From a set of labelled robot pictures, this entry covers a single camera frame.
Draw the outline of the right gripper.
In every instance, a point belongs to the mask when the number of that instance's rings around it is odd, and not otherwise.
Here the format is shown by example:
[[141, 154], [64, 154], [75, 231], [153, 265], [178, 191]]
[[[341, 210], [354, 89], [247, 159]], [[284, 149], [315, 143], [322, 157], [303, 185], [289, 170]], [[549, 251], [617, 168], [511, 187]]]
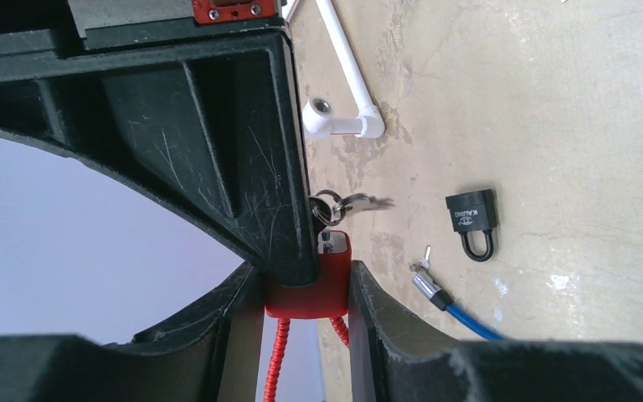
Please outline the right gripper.
[[0, 138], [72, 158], [280, 284], [309, 285], [320, 269], [292, 42], [266, 28], [286, 5], [0, 1]]

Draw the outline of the blue cable lock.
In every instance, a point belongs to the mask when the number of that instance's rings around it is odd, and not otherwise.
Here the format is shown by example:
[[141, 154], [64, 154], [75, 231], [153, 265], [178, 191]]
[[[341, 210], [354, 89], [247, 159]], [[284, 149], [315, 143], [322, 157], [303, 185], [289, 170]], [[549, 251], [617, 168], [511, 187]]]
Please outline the blue cable lock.
[[454, 299], [444, 288], [437, 284], [426, 270], [416, 271], [412, 282], [414, 286], [430, 301], [430, 303], [457, 320], [475, 335], [487, 341], [506, 341], [510, 338], [501, 335], [494, 329], [475, 319], [469, 312], [455, 303]]

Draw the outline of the red cable seal lock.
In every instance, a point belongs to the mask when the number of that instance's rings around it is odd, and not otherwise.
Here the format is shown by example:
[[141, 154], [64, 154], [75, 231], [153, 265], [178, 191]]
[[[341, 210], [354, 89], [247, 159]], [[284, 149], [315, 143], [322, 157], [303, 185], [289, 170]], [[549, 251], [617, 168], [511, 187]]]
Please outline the red cable seal lock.
[[275, 341], [265, 378], [264, 401], [275, 401], [280, 371], [293, 320], [329, 319], [342, 343], [350, 346], [343, 317], [349, 311], [352, 263], [351, 240], [341, 230], [324, 229], [318, 237], [319, 272], [309, 285], [288, 287], [271, 279], [265, 281], [265, 312], [277, 320]]

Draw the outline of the key bunch with black fob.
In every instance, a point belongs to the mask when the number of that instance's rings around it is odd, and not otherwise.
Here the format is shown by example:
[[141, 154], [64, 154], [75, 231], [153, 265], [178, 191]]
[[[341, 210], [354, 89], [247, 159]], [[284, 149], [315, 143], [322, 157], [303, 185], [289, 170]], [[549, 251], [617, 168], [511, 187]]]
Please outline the key bunch with black fob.
[[396, 206], [392, 198], [376, 197], [367, 193], [354, 193], [347, 197], [324, 189], [309, 197], [311, 206], [314, 240], [321, 242], [325, 229], [338, 226], [345, 218], [354, 214], [392, 209]]

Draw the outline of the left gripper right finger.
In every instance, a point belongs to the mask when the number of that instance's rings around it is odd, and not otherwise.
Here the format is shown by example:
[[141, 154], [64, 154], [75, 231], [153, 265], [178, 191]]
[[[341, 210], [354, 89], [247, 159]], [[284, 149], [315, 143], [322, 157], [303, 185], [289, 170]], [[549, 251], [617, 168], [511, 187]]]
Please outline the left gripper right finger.
[[360, 260], [349, 318], [356, 401], [643, 401], [643, 345], [460, 341], [390, 296]]

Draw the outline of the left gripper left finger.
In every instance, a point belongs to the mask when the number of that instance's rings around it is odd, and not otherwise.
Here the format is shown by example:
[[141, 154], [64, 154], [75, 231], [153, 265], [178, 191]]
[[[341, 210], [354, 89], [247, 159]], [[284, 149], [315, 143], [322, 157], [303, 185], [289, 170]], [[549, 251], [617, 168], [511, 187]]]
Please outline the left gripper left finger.
[[252, 401], [262, 277], [243, 264], [129, 343], [0, 336], [0, 401]]

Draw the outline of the small silver key set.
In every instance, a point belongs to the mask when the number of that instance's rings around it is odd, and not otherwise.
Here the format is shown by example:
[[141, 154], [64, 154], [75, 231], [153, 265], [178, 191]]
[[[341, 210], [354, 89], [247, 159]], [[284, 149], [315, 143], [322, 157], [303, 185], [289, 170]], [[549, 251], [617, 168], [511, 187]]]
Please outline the small silver key set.
[[428, 271], [431, 267], [430, 253], [431, 253], [431, 246], [427, 245], [424, 249], [424, 253], [422, 257], [412, 261], [409, 264], [409, 269], [412, 272]]

